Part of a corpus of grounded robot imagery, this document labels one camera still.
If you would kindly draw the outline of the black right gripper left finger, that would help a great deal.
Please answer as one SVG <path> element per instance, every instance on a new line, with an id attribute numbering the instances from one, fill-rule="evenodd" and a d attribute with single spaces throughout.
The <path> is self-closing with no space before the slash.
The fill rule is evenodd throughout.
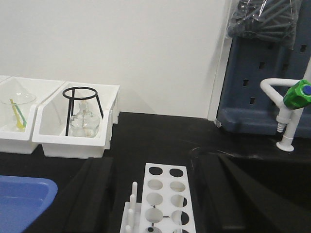
<path id="1" fill-rule="evenodd" d="M 112 205 L 112 158 L 90 158 L 27 233 L 104 233 Z"/>

